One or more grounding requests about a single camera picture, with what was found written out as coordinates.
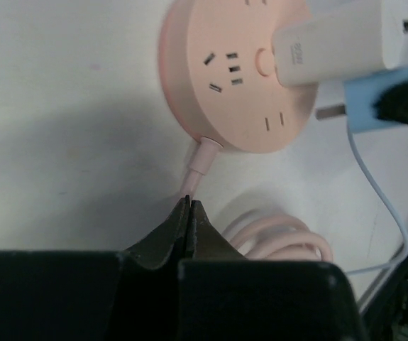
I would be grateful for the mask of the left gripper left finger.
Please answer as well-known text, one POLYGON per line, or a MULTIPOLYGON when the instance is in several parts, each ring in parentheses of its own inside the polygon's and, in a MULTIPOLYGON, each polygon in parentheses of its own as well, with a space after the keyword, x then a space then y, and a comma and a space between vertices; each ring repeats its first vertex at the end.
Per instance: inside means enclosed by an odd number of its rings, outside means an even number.
POLYGON ((172 340, 189 198, 123 251, 0 251, 0 340, 172 340))

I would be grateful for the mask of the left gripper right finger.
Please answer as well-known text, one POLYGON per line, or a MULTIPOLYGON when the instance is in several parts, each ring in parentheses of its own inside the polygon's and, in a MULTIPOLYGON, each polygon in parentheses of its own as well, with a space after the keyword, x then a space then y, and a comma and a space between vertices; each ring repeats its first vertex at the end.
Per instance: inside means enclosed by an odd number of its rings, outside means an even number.
POLYGON ((351 285, 334 264, 203 255, 215 229, 190 207, 187 256, 178 264, 179 340, 366 340, 351 285))

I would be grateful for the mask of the blue charger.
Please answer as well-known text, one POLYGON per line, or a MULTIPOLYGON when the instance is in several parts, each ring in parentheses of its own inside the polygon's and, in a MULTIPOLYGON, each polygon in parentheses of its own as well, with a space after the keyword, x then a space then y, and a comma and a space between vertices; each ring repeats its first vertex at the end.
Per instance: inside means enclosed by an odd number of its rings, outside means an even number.
POLYGON ((352 133, 408 126, 408 65, 343 83, 344 101, 316 111, 320 120, 347 116, 352 133))

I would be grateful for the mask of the white USB charger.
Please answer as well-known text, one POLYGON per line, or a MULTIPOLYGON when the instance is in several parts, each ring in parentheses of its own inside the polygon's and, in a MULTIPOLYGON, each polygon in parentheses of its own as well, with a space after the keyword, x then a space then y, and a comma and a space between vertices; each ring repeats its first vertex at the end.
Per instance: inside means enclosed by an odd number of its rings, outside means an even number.
POLYGON ((275 31, 285 87, 351 79, 408 65, 408 1, 351 1, 275 31))

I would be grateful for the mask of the pink round power strip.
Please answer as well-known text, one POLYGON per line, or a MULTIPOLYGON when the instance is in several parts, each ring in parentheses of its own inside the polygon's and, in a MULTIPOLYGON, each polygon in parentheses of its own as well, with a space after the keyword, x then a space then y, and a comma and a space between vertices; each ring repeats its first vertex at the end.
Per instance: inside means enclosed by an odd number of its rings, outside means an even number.
POLYGON ((272 36, 310 18, 304 1, 175 1, 162 25, 158 67, 167 103, 194 139, 270 153, 309 120, 316 85, 284 87, 272 36))

